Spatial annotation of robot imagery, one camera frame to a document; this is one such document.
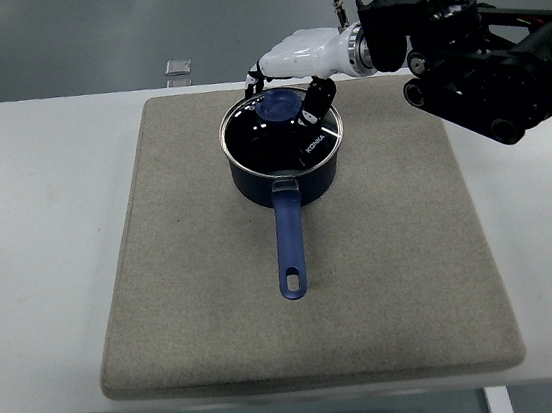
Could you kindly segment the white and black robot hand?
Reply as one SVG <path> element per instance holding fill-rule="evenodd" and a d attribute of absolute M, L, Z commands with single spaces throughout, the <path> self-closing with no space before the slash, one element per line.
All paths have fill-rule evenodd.
<path fill-rule="evenodd" d="M 276 44 L 254 63 L 245 79 L 245 97 L 260 93 L 266 81 L 312 78 L 303 99 L 298 124 L 312 127 L 330 109 L 336 94 L 335 74 L 361 77 L 370 74 L 363 64 L 368 54 L 360 25 L 336 28 L 300 29 Z"/>

